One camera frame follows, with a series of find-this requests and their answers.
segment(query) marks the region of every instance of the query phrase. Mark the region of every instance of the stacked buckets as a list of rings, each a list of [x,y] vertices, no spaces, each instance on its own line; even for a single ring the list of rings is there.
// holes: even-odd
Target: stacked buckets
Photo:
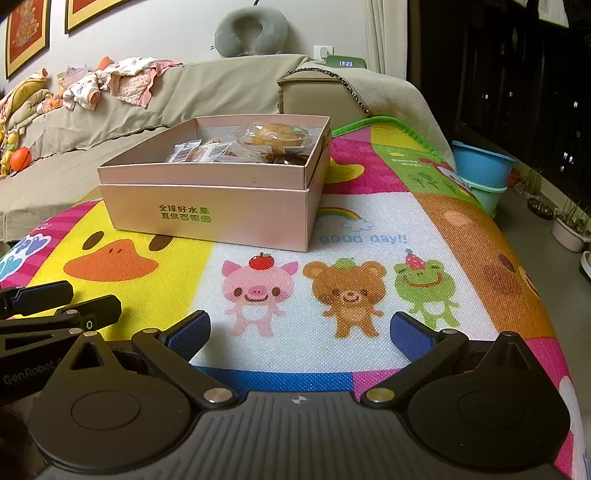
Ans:
[[[486,212],[495,216],[496,204],[507,190],[515,159],[458,140],[452,142],[452,150],[459,176],[470,186]]]

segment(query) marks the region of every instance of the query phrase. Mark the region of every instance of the baby clothes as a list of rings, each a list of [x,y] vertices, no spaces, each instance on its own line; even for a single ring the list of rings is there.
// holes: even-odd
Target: baby clothes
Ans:
[[[146,107],[152,98],[154,78],[179,65],[182,64],[171,60],[134,57],[109,65],[96,75],[102,90],[109,89],[119,100]]]
[[[64,106],[74,109],[77,102],[87,110],[94,110],[100,100],[100,90],[94,72],[87,73],[78,82],[72,83],[63,93]]]

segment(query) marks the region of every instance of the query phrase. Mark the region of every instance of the digital clock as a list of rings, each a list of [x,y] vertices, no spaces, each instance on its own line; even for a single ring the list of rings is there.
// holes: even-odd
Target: digital clock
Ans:
[[[357,57],[346,57],[344,55],[328,55],[325,58],[324,62],[329,67],[336,67],[338,69],[351,68],[351,67],[355,67],[355,68],[359,68],[359,69],[367,68],[365,65],[364,59],[360,59]]]

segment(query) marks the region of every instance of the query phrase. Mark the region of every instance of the beige sofa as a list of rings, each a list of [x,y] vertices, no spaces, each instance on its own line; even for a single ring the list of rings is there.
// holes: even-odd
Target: beige sofa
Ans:
[[[293,73],[304,65],[307,70]],[[335,129],[371,115],[392,115],[453,162],[439,126],[411,84],[369,70],[335,74],[320,68],[325,67],[295,54],[205,61],[159,77],[147,108],[103,93],[94,112],[76,105],[73,111],[60,108],[36,118],[21,141],[36,161],[0,181],[0,241],[19,240],[78,202],[99,184],[96,169],[104,162],[195,116],[329,115]]]

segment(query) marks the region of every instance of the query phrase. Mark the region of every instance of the gray neck pillow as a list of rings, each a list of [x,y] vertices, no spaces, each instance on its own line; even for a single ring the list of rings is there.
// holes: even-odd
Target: gray neck pillow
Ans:
[[[238,37],[241,25],[256,22],[262,26],[252,45],[245,45]],[[287,40],[287,20],[279,10],[270,7],[245,7],[228,13],[217,26],[216,50],[222,57],[244,55],[272,55],[278,53]]]

